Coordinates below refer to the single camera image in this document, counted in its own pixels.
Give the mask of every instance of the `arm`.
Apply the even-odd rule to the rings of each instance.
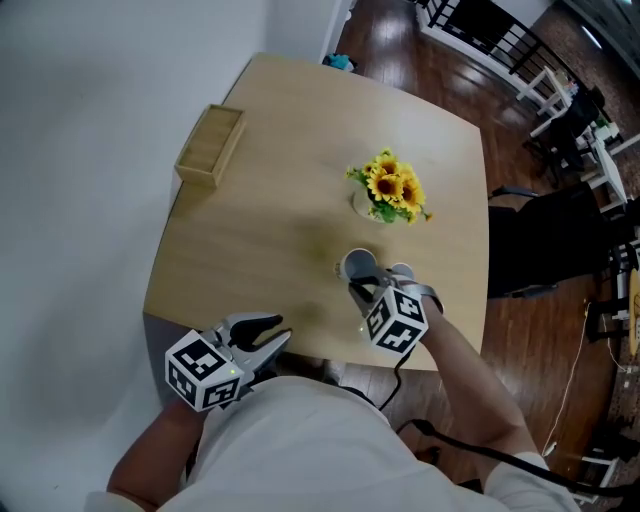
[[[205,415],[182,400],[169,405],[118,462],[107,491],[155,511],[178,493],[189,455],[202,435]]]
[[[438,311],[422,300],[429,330],[421,340],[438,366],[455,426],[464,441],[515,455],[537,453],[515,400],[469,342]],[[497,461],[475,456],[483,485]]]

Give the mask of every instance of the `wooden floor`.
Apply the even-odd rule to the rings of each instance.
[[[359,0],[338,53],[354,59],[359,74],[403,89],[478,126],[487,190],[511,184],[550,191],[548,182],[535,176],[539,164],[521,147],[534,126],[535,111],[509,105],[514,92],[501,80],[421,34],[413,4]],[[562,283],[543,298],[494,300],[487,305],[482,356],[516,397],[540,449],[560,409],[578,351],[583,301],[594,292],[593,279],[584,277]],[[612,346],[617,354],[618,347]],[[404,385],[385,411],[392,426],[409,418],[428,418],[436,428],[455,434],[438,374],[403,371],[402,376]],[[606,417],[613,377],[607,345],[585,342],[552,439],[558,441],[548,459],[552,469],[577,477],[577,458],[588,446],[594,427]],[[395,379],[390,370],[348,365],[341,384],[358,388],[381,404]],[[408,430],[403,439],[415,453],[435,444]],[[454,449],[443,448],[438,467],[455,482],[475,477],[468,455]]]

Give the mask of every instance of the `white cup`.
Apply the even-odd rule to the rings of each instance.
[[[357,248],[349,251],[342,260],[336,263],[334,270],[338,278],[350,282],[357,277],[372,275],[377,265],[376,257],[371,251]]]

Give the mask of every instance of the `sleeve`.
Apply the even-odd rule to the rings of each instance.
[[[521,453],[516,457],[548,469],[544,459],[537,453]],[[498,500],[511,511],[580,512],[575,500],[564,487],[505,463],[500,463],[491,472],[487,478],[484,493]]]
[[[84,502],[84,512],[144,512],[144,510],[119,494],[91,492]]]

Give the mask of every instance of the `power cord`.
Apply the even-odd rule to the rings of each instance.
[[[562,403],[560,404],[560,410],[558,411],[558,415],[556,416],[556,420],[553,423],[553,427],[551,428],[551,432],[549,432],[549,437],[547,437],[546,443],[544,443],[544,448],[542,449],[542,453],[547,452],[547,447],[549,446],[549,441],[551,441],[551,437],[553,433],[556,431],[558,427],[558,422],[560,421],[560,416],[562,416],[562,411],[564,411],[564,406],[567,403],[567,397],[569,396],[569,390],[571,389],[571,382],[573,381],[573,375],[576,371],[576,366],[578,365],[578,359],[580,359],[580,354],[582,353],[582,346],[584,345],[584,331],[587,327],[587,317],[589,316],[589,307],[591,303],[587,304],[587,311],[584,315],[584,322],[582,324],[582,334],[580,335],[580,346],[578,347],[578,353],[576,354],[576,358],[573,361],[573,366],[571,366],[571,373],[569,373],[569,381],[567,382],[567,386],[564,390],[564,396],[562,397]]]
[[[499,460],[500,462],[505,462],[506,464],[514,466],[518,469],[522,469],[523,471],[531,473],[532,475],[542,478],[543,480],[546,480],[548,482],[553,482],[554,484],[566,487],[567,489],[574,492],[596,494],[598,496],[606,496],[609,498],[632,496],[634,499],[638,497],[638,494],[640,492],[640,480],[636,481],[636,483],[634,484],[620,485],[618,487],[595,487],[588,484],[574,482],[573,480],[570,480],[562,475],[558,475],[557,473],[553,473],[548,469],[541,468],[540,466],[536,466],[535,464],[526,462],[522,459],[514,457],[513,455],[508,455],[492,448],[485,448],[482,446],[467,444],[452,437],[448,437],[438,432],[435,427],[427,420],[414,419],[406,421],[400,426],[400,428],[398,428],[398,430],[396,430],[396,433],[400,434],[400,432],[410,424],[414,425],[425,436],[435,437],[436,439],[439,439],[440,441],[443,441],[448,445],[459,448],[461,450],[477,453],[478,455],[483,455],[491,459]]]
[[[402,387],[402,378],[400,377],[400,368],[402,368],[402,365],[409,360],[409,357],[411,357],[412,352],[413,352],[413,348],[409,350],[409,352],[407,352],[405,355],[403,355],[400,361],[398,361],[396,366],[393,368],[393,373],[396,376],[396,387],[393,389],[393,391],[389,395],[389,398],[387,398],[385,402],[380,407],[378,407],[379,411],[382,411],[387,405],[389,405],[389,402],[391,402],[391,400],[393,400],[393,398],[398,394],[398,391],[400,391],[400,388]]]
[[[600,315],[602,318],[602,323],[604,324],[604,330],[607,331],[607,319],[604,315]],[[627,369],[624,366],[620,366],[620,363],[616,361],[616,358],[613,355],[613,350],[611,350],[611,338],[607,338],[607,347],[609,347],[609,355],[611,356],[611,360],[615,363],[615,365],[622,370],[623,373],[628,373]]]

